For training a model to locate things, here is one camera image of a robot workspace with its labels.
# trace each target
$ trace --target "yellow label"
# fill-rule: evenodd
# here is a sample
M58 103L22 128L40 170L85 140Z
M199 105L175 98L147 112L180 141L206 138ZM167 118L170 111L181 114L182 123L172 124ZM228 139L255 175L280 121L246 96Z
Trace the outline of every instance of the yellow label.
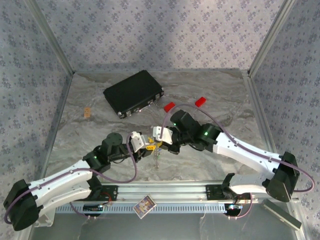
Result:
M84 118L90 118L90 115L91 115L90 107L85 107L84 108Z
M156 149L156 146L155 145L149 145L149 146L146 146L145 149L147 149L148 151L153 151Z

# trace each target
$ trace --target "small tan object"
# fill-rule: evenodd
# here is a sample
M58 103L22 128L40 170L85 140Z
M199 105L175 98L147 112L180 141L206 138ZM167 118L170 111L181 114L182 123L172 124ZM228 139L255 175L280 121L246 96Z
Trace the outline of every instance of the small tan object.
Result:
M85 107L84 108L84 118L90 118L90 115L91 115L91 109L90 107Z

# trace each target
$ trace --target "black mount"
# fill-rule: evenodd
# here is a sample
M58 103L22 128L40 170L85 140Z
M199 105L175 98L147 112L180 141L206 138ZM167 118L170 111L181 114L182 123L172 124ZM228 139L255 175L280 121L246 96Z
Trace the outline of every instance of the black mount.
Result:
M298 166L296 157L287 151L281 156L281 161ZM292 193L294 192L300 172L283 164L280 164L273 172L274 175L271 180L266 179L262 183L262 186L265 187L266 192L271 197L287 203L290 201Z
M8 196L4 200L3 206L8 209L10 204L25 191L29 190L24 179L13 184ZM36 199L28 193L23 196L11 209L8 216L15 231L23 230L34 224L39 218L41 207L37 207Z
M210 123L200 125L183 110L174 113L170 121L174 125L174 127L168 127L173 132L172 145L164 142L160 148L176 155L180 153L180 147L185 145L190 145L198 151L207 150L212 153L218 135L223 132L219 127Z
M109 201L109 196L111 201L116 201L118 196L118 186L117 185L102 185L96 176L92 177L87 181L90 185L91 194L81 201Z
M239 200L250 199L250 193L236 194L233 192L230 186L230 180L234 176L234 173L229 173L223 180L222 184L209 184L205 186L206 199L212 200L232 200L236 203Z
M102 144L95 147L93 151L89 152L83 157L90 168L98 171L99 173L104 173L111 167L111 162L127 159L130 157L127 145L122 143L123 138L117 132L112 132L108 134L106 139L102 141ZM129 144L131 152L133 148L131 143ZM139 162L141 158L147 157L152 153L146 149L140 149L133 153L135 162Z

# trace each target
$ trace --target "patterned wallpaper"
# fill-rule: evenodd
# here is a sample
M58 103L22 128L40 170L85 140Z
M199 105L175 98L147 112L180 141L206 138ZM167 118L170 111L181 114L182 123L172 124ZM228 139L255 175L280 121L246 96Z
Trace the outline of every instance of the patterned wallpaper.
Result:
M75 71L248 69L284 0L37 0Z
M2 204L14 182L39 175L68 78L23 0L0 9L0 240L9 240Z
M290 151L316 187L301 194L307 222L320 239L320 2L298 0L254 76L280 153ZM310 185L301 177L300 189Z

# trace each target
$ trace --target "metal frame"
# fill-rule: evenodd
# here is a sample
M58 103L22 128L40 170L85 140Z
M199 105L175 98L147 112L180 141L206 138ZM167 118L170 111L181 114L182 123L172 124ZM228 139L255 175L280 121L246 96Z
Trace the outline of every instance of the metal frame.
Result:
M232 200L207 200L206 185L221 185L222 181L139 181L118 184L115 203L136 204L146 195L157 203L221 203L231 204Z
M46 212L44 215L39 217L37 221L35 221L34 226L36 228L51 227L54 224L55 215L56 215L55 209Z
M60 121L61 121L61 118L62 118L62 113L64 112L64 108L65 108L65 105L66 105L66 101L67 101L67 97L68 97L68 93L69 93L69 90L70 90L71 83L72 83L72 79L70 79L68 81L68 84L65 84L63 89L62 89L62 94L61 94L62 99L60 99L60 101L58 103L58 106L57 106L57 110L60 109L60 111L57 112L57 116L54 116L54 117L56 117L56 121L52 121L53 123L55 123L55 125L53 126L52 139L49 140L49 143L47 145L47 149L48 150L46 152L46 155L45 155L45 158L44 158L44 163L43 163L43 166L42 166L42 170L41 170L41 173L40 173L40 176L39 176L39 178L41 178L41 179L46 176L49 157L50 157L51 151L52 151L52 149L54 147L54 143L55 143L55 140L56 140L59 124L60 124Z
M39 5L35 0L24 0L25 4L29 8L31 14L34 17L34 20L38 23L43 35L47 39L49 45L52 47L56 57L59 59L65 72L71 77L74 74L74 71L64 54L64 51L60 47L58 40L54 33L52 32L44 14L42 13Z
M252 64L249 68L249 76L253 78L258 71L258 68L264 61L267 53L269 52L272 44L274 43L278 33L280 32L281 28L285 24L291 9L295 5L296 0L285 0L281 5L278 14L276 15L268 33L266 34L255 58L252 61Z
M90 211L90 214L134 214L135 205L135 203L115 203L103 206L102 211ZM79 213L88 213L83 211L83 203L74 203L73 206ZM149 214L225 214L226 212L224 203L157 203ZM66 204L58 207L55 213L74 214L75 211Z
M249 99L253 107L254 116L256 117L256 122L260 131L265 147L270 152L277 152L275 142L273 140L267 117L263 110L262 103L259 98L259 94L254 81L250 78L248 71L242 71L245 87L248 91ZM311 239L311 231L309 225L307 224L306 218L302 212L301 201L294 193L292 195L291 202L287 204L289 213L293 217L302 222L302 228L299 231L295 231L295 235L298 240Z

